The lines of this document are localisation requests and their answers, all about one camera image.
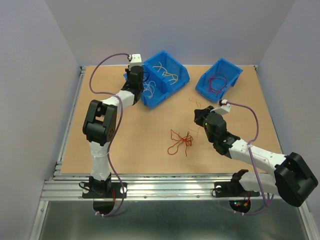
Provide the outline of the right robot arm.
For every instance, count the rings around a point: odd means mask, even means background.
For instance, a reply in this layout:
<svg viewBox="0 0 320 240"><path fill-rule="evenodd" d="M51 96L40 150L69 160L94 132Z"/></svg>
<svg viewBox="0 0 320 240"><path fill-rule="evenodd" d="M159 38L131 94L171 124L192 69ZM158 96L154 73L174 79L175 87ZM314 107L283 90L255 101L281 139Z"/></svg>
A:
<svg viewBox="0 0 320 240"><path fill-rule="evenodd" d="M194 111L194 122L204 128L208 141L220 155L253 167L253 171L239 170L230 181L220 183L214 196L243 197L259 192L264 198L275 195L293 207L300 207L319 184L303 157L295 152L274 153L230 133L223 119L229 111L228 103Z"/></svg>

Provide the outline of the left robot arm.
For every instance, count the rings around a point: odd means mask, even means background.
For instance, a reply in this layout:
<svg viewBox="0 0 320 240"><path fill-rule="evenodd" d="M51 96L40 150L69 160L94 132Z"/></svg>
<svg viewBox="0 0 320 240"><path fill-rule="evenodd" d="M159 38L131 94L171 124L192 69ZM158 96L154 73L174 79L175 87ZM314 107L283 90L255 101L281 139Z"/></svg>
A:
<svg viewBox="0 0 320 240"><path fill-rule="evenodd" d="M103 101L92 100L82 127L90 146L92 169L88 182L80 183L84 199L112 196L111 170L108 154L116 135L117 114L136 104L143 92L144 68L133 66L126 70L127 80L121 90Z"/></svg>

